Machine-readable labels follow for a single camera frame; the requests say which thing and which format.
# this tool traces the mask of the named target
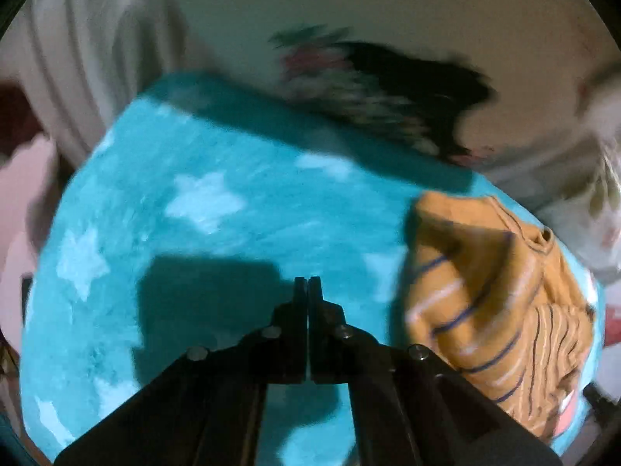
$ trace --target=turquoise blanket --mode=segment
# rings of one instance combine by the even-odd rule
[[[297,276],[319,275],[349,323],[404,345],[397,282],[425,190],[496,194],[536,222],[465,169],[213,77],[161,80],[71,181],[40,257],[21,366],[30,437],[54,459],[191,345],[228,347],[265,325]],[[557,452],[585,412],[581,401]],[[269,388],[257,464],[335,466],[354,442],[345,386]]]

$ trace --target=striped clothing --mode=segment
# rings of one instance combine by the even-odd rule
[[[493,197],[427,193],[417,213],[411,340],[551,438],[592,342],[591,311],[553,234]]]

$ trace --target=white star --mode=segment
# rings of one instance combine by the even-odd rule
[[[155,114],[160,117],[168,117],[172,113],[173,113],[173,109],[165,103],[161,104],[158,107],[158,109],[155,110]]]
[[[58,278],[73,283],[82,301],[88,299],[92,281],[110,273],[98,247],[95,228],[88,228],[79,238],[70,230],[64,234],[56,273]]]
[[[212,235],[224,216],[239,212],[246,202],[224,185],[224,174],[207,173],[202,178],[177,175],[178,195],[166,208],[166,215],[188,219],[201,233]]]
[[[95,378],[95,390],[99,396],[99,418],[105,419],[125,401],[141,390],[135,380],[125,380],[112,385],[101,378]]]
[[[352,156],[333,131],[315,130],[309,136],[309,143],[312,150],[297,158],[297,168],[319,168],[339,182],[347,180],[353,169]]]
[[[407,251],[407,247],[400,245],[387,253],[363,255],[364,264],[377,281],[373,296],[377,303],[389,303],[395,298],[399,271]]]
[[[99,142],[99,144],[97,145],[97,147],[93,151],[92,155],[93,156],[98,156],[100,154],[103,154],[105,151],[107,151],[113,145],[114,145],[114,131],[113,130],[109,130],[106,133],[106,136],[104,136],[104,138],[101,139],[101,141]]]
[[[35,396],[36,405],[39,409],[41,424],[56,438],[58,444],[65,448],[75,441],[75,436],[63,426],[58,418],[52,401],[41,401]]]

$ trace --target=bolt head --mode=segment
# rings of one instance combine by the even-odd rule
[[[344,324],[336,326],[336,328],[334,328],[334,336],[336,336],[336,338],[339,338],[341,340],[346,340],[353,336],[353,329],[351,326],[344,325]]]
[[[209,349],[201,347],[200,345],[190,347],[186,352],[186,357],[190,361],[204,361],[207,358],[207,355],[209,355]]]
[[[424,345],[410,345],[408,348],[408,354],[415,361],[424,361],[429,357],[429,349]]]
[[[268,327],[263,328],[261,331],[261,335],[263,338],[267,338],[269,340],[275,340],[280,338],[280,335],[283,333],[283,330],[280,329],[277,325],[269,325]]]

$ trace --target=black metal bracket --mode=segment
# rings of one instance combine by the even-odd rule
[[[267,384],[349,386],[363,466],[554,466],[560,459],[431,350],[380,344],[296,278],[293,299],[231,348],[190,348],[65,449],[57,466],[250,466]]]
[[[583,391],[601,433],[591,444],[578,466],[615,466],[621,464],[621,402],[602,394],[594,382]]]

